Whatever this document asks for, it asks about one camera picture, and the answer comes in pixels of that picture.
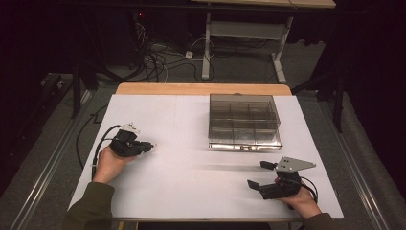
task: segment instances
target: hand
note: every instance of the hand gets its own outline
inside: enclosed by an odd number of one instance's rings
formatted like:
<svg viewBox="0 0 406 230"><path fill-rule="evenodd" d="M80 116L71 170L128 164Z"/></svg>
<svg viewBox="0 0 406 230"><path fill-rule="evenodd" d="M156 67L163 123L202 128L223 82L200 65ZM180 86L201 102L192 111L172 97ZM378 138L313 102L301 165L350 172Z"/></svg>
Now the hand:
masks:
<svg viewBox="0 0 406 230"><path fill-rule="evenodd" d="M126 163L134 160L136 156L118 156L110 147L104 148L99 153L98 167L96 168L93 182L108 184L120 174Z"/></svg>
<svg viewBox="0 0 406 230"><path fill-rule="evenodd" d="M301 187L301 190L296 195L278 198L278 200L292 206L303 219L308 219L322 213L313 196L311 196L310 191L304 187Z"/></svg>

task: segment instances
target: jacket sleeve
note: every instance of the jacket sleeve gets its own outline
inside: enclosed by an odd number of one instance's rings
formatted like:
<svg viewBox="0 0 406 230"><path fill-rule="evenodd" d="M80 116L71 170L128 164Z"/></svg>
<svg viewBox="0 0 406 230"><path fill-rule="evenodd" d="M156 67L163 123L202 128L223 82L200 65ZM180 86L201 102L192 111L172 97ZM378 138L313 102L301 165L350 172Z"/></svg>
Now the jacket sleeve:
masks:
<svg viewBox="0 0 406 230"><path fill-rule="evenodd" d="M331 215L322 213L304 220L306 230L341 230L342 228L335 222Z"/></svg>
<svg viewBox="0 0 406 230"><path fill-rule="evenodd" d="M114 188L90 182L83 198L69 209L62 222L62 230L111 229L111 199Z"/></svg>

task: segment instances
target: white table surface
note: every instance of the white table surface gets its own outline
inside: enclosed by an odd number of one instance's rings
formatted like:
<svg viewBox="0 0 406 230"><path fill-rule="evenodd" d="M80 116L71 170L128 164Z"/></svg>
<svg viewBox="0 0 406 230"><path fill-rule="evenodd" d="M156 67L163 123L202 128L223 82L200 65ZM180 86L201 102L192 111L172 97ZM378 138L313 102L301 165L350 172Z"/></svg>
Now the white table surface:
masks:
<svg viewBox="0 0 406 230"><path fill-rule="evenodd" d="M262 199L247 179L274 183L276 173L259 161L279 162L289 156L317 164L299 175L312 180L319 205L333 218L342 218L338 200L314 145L295 96L274 96L281 119L281 150L271 152L209 149L209 96L113 95L71 205L91 181L96 146L114 125L133 123L137 140L157 146L130 162L111 183L115 219L134 220L251 220L282 221L298 216L277 200ZM107 138L117 133L113 129Z"/></svg>

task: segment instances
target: clear plastic box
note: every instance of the clear plastic box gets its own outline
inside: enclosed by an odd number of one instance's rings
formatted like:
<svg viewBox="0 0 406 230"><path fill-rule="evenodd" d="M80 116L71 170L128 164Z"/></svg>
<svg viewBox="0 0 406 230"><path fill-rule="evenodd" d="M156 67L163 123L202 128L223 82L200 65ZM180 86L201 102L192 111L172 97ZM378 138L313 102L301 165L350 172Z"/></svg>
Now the clear plastic box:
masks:
<svg viewBox="0 0 406 230"><path fill-rule="evenodd" d="M280 150L280 123L271 95L210 95L210 148Z"/></svg>

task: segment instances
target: dark background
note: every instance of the dark background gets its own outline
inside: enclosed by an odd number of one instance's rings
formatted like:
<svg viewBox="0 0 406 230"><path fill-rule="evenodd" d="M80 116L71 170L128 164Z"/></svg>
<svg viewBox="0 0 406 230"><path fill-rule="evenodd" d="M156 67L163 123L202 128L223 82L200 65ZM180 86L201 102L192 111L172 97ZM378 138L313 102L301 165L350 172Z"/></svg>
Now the dark background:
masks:
<svg viewBox="0 0 406 230"><path fill-rule="evenodd" d="M406 165L402 140L406 137L403 122L406 104L403 92L406 86L405 4L400 0L336 3L337 10L371 10L367 15L295 16L288 42L304 39L306 44L327 43L311 78L317 79L331 71L346 73L345 88L356 114L398 189L406 196L402 173ZM204 32L205 15L202 13L142 13L144 17L140 19L145 20L148 29L180 47L186 45L186 33L200 36ZM77 10L62 7L55 1L0 3L2 192L41 131L33 117L43 94L42 80L52 72L72 73L73 67L84 60L99 66L136 64L129 23L132 16L134 11ZM255 20L279 18L266 16ZM84 81L88 87L97 87L93 80ZM322 82L313 88L326 85L327 82ZM31 143L22 136L32 137Z"/></svg>

